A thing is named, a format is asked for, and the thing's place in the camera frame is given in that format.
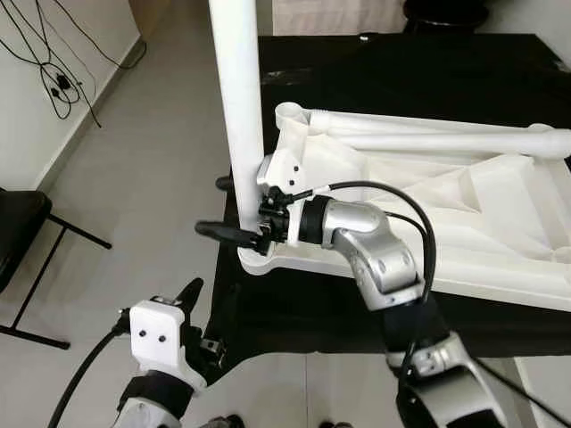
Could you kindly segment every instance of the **electrical cable on wall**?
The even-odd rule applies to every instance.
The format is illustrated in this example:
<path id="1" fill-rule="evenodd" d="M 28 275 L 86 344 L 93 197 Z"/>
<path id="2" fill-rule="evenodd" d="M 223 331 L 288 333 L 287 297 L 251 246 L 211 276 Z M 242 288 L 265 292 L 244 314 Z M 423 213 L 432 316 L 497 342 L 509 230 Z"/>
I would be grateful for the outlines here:
<path id="1" fill-rule="evenodd" d="M 8 1 L 10 2 L 10 5 L 14 9 L 14 11 L 16 11 L 17 14 L 20 16 L 20 19 L 29 27 L 29 29 L 34 33 L 34 35 L 46 47 L 47 59 L 46 59 L 46 61 L 40 61 L 40 55 L 38 53 L 36 53 L 34 51 L 34 49 L 32 48 L 29 40 L 27 39 L 26 35 L 24 34 L 24 31 L 22 30 L 21 25 L 16 21 L 14 15 L 6 6 L 5 0 L 0 0 L 0 5 L 2 6 L 2 9 L 4 9 L 6 16 L 10 19 L 13 26 L 16 28 L 16 30 L 20 34 L 21 39 L 24 42 L 24 45 L 28 48 L 28 51 L 31 54 L 32 59 L 26 58 L 26 57 L 16 53 L 2 39 L 0 39 L 0 45 L 2 45 L 16 59 L 23 61 L 23 62 L 26 62 L 26 63 L 29 63 L 30 65 L 34 65 L 34 66 L 38 67 L 39 76 L 40 76 L 40 80 L 42 82 L 42 85 L 46 91 L 46 94 L 47 94 L 51 104 L 52 104 L 52 107 L 54 109 L 54 113 L 56 114 L 56 116 L 59 119 L 67 119 L 71 114 L 71 106 L 75 103 L 78 103 L 81 99 L 83 99 L 85 101 L 85 103 L 87 104 L 89 112 L 91 113 L 91 116 L 93 117 L 93 119 L 95 121 L 95 124 L 98 127 L 101 127 L 101 124 L 99 123 L 99 120 L 97 119 L 95 112 L 93 110 L 93 105 L 91 104 L 91 102 L 89 101 L 89 99 L 87 98 L 87 96 L 85 94 L 82 82 L 80 82 L 77 79 L 76 75 L 71 71 L 70 67 L 62 60 L 62 58 L 51 47 L 49 40 L 48 40 L 48 37 L 47 37 L 47 34 L 46 34 L 46 24 L 52 29 L 54 34 L 56 34 L 56 36 L 58 38 L 60 38 L 61 41 L 66 46 L 68 46 L 68 48 L 71 50 L 73 55 L 78 59 L 79 62 L 81 62 L 81 64 L 85 67 L 87 73 L 93 79 L 93 81 L 94 81 L 94 99 L 96 96 L 95 77 L 91 73 L 91 71 L 88 69 L 86 64 L 83 61 L 81 61 L 79 59 L 79 57 L 77 56 L 77 54 L 73 51 L 73 49 L 71 49 L 70 45 L 56 31 L 56 29 L 51 24 L 51 22 L 49 22 L 46 19 L 46 13 L 45 13 L 44 9 L 41 7 L 39 0 L 35 1 L 37 16 L 38 16 L 39 25 L 40 25 L 39 31 L 29 22 L 29 20 L 26 18 L 26 16 L 22 13 L 21 9 L 18 7 L 18 5 L 13 0 L 8 0 Z M 95 42 L 95 40 L 91 36 L 89 36 L 85 30 L 83 30 L 78 25 L 78 23 L 72 17 L 70 12 L 60 2 L 58 2 L 57 0 L 54 0 L 54 2 L 63 10 L 65 15 L 70 19 L 70 21 L 79 30 L 79 32 L 81 32 L 81 34 L 84 35 L 94 45 L 95 49 L 99 52 L 99 54 L 102 55 L 103 58 L 112 62 L 114 65 L 116 65 L 120 69 L 129 70 L 129 69 L 136 67 L 138 65 L 138 63 L 141 61 L 141 59 L 145 56 L 145 54 L 146 54 L 146 43 L 144 43 L 144 49 L 143 49 L 142 53 L 137 57 L 137 59 L 132 64 L 130 64 L 129 66 L 122 66 L 122 65 L 118 64 L 116 61 L 114 61 L 109 55 L 107 55 L 99 47 L 99 45 Z M 61 64 L 61 65 L 54 63 L 53 58 L 55 58 L 55 60 L 58 61 L 59 64 Z M 70 95 L 68 95 L 68 93 L 66 91 L 72 92 L 71 97 L 70 97 Z M 65 108 L 63 110 L 62 110 L 61 104 L 63 104 L 65 106 Z"/>

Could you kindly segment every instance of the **white pole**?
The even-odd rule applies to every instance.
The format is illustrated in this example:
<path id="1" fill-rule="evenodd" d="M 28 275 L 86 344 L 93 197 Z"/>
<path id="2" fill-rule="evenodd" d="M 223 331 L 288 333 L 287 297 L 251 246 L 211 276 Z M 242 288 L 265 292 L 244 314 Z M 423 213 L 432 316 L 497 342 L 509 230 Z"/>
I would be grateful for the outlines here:
<path id="1" fill-rule="evenodd" d="M 210 0 L 240 227 L 257 230 L 263 160 L 255 0 Z"/>

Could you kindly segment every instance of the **grey floor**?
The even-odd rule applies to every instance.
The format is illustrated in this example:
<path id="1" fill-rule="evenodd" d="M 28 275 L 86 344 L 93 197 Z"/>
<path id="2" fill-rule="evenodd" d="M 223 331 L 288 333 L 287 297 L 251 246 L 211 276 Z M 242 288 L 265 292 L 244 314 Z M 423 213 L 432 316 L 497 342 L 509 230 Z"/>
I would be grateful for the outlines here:
<path id="1" fill-rule="evenodd" d="M 195 276 L 207 286 L 194 312 L 209 315 L 217 245 L 194 233 L 220 218 L 214 179 L 229 159 L 206 2 L 174 1 L 147 57 L 103 107 L 50 193 L 57 214 L 111 240 L 105 251 L 66 235 L 21 328 L 64 338 L 56 350 L 0 335 L 0 426 L 41 427 L 79 362 L 107 333 L 117 309 L 155 294 L 174 296 Z M 0 300 L 15 315 L 57 235 L 46 225 Z M 62 426 L 105 427 L 137 366 L 118 339 L 88 371 Z M 401 426 L 395 381 L 378 356 L 265 355 L 244 362 L 194 399 L 196 427 L 237 412 L 248 427 L 317 427 L 325 418 L 357 427 Z"/>

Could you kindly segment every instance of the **chair leg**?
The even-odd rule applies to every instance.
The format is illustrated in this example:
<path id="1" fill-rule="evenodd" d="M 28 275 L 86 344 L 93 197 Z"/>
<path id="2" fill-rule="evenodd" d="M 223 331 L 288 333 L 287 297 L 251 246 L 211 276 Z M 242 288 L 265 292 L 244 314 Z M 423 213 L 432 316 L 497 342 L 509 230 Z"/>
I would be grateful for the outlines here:
<path id="1" fill-rule="evenodd" d="M 17 328 L 6 327 L 5 325 L 0 325 L 0 333 L 8 334 L 14 337 L 19 337 L 27 341 L 41 343 L 42 345 L 53 346 L 55 348 L 59 348 L 60 350 L 68 350 L 70 348 L 69 342 L 57 341 L 55 339 L 39 336 L 37 334 L 23 332 L 22 330 L 18 330 Z"/>
<path id="2" fill-rule="evenodd" d="M 29 305 L 29 301 L 32 299 L 34 292 L 36 292 L 39 282 L 41 281 L 42 277 L 44 276 L 44 273 L 46 272 L 47 265 L 52 260 L 52 257 L 54 256 L 57 247 L 60 245 L 60 242 L 62 241 L 63 238 L 63 234 L 65 234 L 66 230 L 67 228 L 64 227 L 60 232 L 60 234 L 57 236 L 57 239 L 55 240 L 55 243 L 52 246 L 50 253 L 47 255 L 46 261 L 44 261 L 42 268 L 39 270 L 39 273 L 37 274 L 36 279 L 34 280 L 34 284 L 29 289 L 28 295 L 26 296 L 26 299 L 22 303 L 20 310 L 18 311 L 18 315 L 16 315 L 16 318 L 14 319 L 14 322 L 9 327 L 6 327 L 5 325 L 0 325 L 0 333 L 8 334 L 14 337 L 19 337 L 21 339 L 26 339 L 27 341 L 41 343 L 48 346 L 54 346 L 55 348 L 59 348 L 61 350 L 66 350 L 70 347 L 69 342 L 57 341 L 55 339 L 50 339 L 48 337 L 40 336 L 38 334 L 23 332 L 22 330 L 18 330 L 16 328 L 22 316 L 24 315 L 24 311 Z"/>
<path id="3" fill-rule="evenodd" d="M 86 232 L 85 230 L 80 229 L 79 227 L 74 226 L 71 223 L 68 223 L 67 221 L 63 220 L 62 218 L 56 217 L 54 214 L 49 214 L 47 217 L 50 220 L 52 220 L 54 223 L 57 223 L 58 225 L 63 226 L 64 228 L 68 228 L 71 232 L 76 233 L 80 236 L 83 236 L 84 238 L 88 239 L 92 243 L 96 243 L 97 245 L 101 245 L 102 247 L 106 248 L 107 250 L 109 250 L 112 247 L 112 245 L 110 243 L 104 241 L 103 239 L 100 239 L 97 236 L 91 235 L 89 232 Z"/>
<path id="4" fill-rule="evenodd" d="M 62 229 L 62 231 L 60 232 L 60 234 L 57 235 L 57 239 L 55 240 L 55 243 L 52 246 L 50 253 L 47 255 L 46 261 L 44 261 L 42 268 L 39 269 L 39 273 L 37 274 L 36 279 L 34 280 L 34 284 L 32 285 L 32 288 L 29 289 L 28 295 L 26 296 L 26 299 L 22 303 L 20 310 L 18 311 L 18 315 L 16 315 L 16 319 L 14 319 L 14 322 L 12 323 L 10 328 L 16 328 L 16 326 L 18 326 L 18 323 L 20 322 L 21 316 L 24 315 L 24 310 L 26 310 L 26 308 L 28 307 L 29 301 L 32 299 L 34 292 L 36 292 L 37 286 L 39 285 L 39 282 L 42 280 L 42 277 L 44 276 L 44 273 L 46 272 L 47 265 L 52 260 L 52 257 L 54 256 L 55 251 L 57 250 L 57 247 L 60 245 L 60 242 L 62 241 L 62 238 L 63 238 L 63 234 L 65 234 L 65 231 L 66 231 L 66 228 L 64 227 Z"/>

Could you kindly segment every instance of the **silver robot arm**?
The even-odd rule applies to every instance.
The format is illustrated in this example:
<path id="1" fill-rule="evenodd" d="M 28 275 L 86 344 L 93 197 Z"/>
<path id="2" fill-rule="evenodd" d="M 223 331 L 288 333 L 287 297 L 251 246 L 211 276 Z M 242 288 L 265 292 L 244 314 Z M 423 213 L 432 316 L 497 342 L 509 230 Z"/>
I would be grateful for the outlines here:
<path id="1" fill-rule="evenodd" d="M 383 211 L 318 195 L 304 203 L 299 237 L 347 259 L 368 310 L 379 315 L 386 360 L 396 375 L 418 333 L 410 320 L 424 311 L 421 346 L 412 354 L 406 386 L 397 396 L 405 426 L 505 426 L 497 400 L 460 337 L 449 331 L 433 299 L 422 304 L 424 282 Z"/>

